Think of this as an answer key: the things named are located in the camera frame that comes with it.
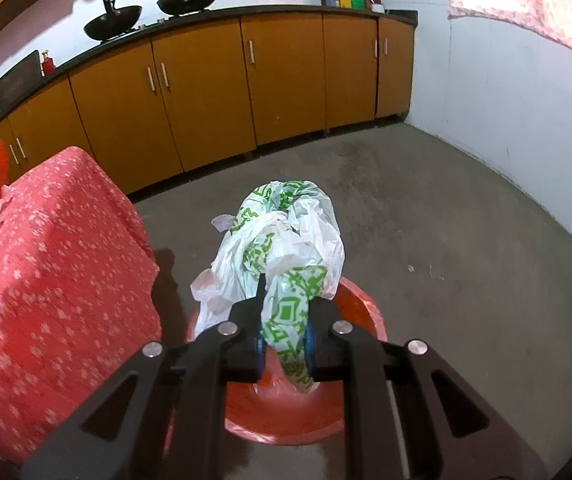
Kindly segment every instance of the metal screw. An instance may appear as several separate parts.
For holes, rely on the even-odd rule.
[[[161,343],[157,341],[151,341],[150,343],[146,343],[144,348],[141,349],[141,352],[146,357],[157,357],[163,350],[163,346]]]
[[[232,321],[224,321],[223,323],[219,324],[217,331],[221,335],[233,335],[235,332],[237,332],[237,325]]]
[[[424,355],[428,351],[428,345],[421,339],[413,339],[408,343],[408,350],[415,355]]]
[[[352,332],[352,323],[345,319],[340,319],[333,323],[333,330],[338,334],[349,334]]]

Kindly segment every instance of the cabinet handle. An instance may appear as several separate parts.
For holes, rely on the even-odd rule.
[[[155,91],[155,83],[153,83],[153,73],[150,70],[150,67],[147,66],[146,70],[148,70],[148,80],[150,81],[150,89],[154,92]]]
[[[17,145],[19,146],[19,151],[22,152],[22,157],[25,158],[25,160],[28,160],[28,157],[26,156],[26,154],[24,153],[24,149],[22,148],[22,143],[19,142],[19,139],[15,138],[15,140],[17,141]]]
[[[15,159],[15,164],[19,166],[19,160],[17,160],[17,155],[15,155],[15,150],[13,149],[13,145],[9,144],[8,147],[10,148],[10,152],[13,154],[13,158]]]
[[[168,84],[168,76],[165,72],[165,64],[162,63],[162,74],[163,74],[163,84],[166,85],[166,88],[170,88],[170,85]]]

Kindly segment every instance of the red bottle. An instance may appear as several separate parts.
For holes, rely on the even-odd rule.
[[[44,50],[42,52],[42,56],[44,56],[44,61],[42,61],[42,70],[44,71],[44,75],[48,75],[55,70],[55,62],[53,62],[52,58],[48,57],[48,50]]]

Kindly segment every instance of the gray concrete floor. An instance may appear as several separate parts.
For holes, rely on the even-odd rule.
[[[178,342],[197,308],[189,285],[222,237],[211,218],[292,179],[333,200],[343,274],[377,302],[389,340],[427,341],[552,476],[572,454],[572,237],[501,176],[406,124],[307,142],[138,202],[162,268],[165,338]],[[342,478],[342,462],[341,436],[298,448],[224,441],[226,479]]]

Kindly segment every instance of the wok handle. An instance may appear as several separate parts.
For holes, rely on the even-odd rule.
[[[153,73],[152,73],[152,71],[150,70],[150,67],[149,67],[149,66],[146,67],[146,70],[148,70],[148,80],[150,81],[150,89],[151,89],[153,92],[155,92],[156,90],[155,90],[155,83],[153,82]]]
[[[165,64],[162,63],[162,75],[163,75],[163,84],[165,84],[166,88],[170,88],[168,84],[168,75],[165,72]]]
[[[19,160],[17,160],[17,155],[15,155],[15,150],[13,149],[13,145],[9,144],[8,147],[10,148],[10,152],[13,154],[13,158],[15,159],[15,164],[19,166]]]

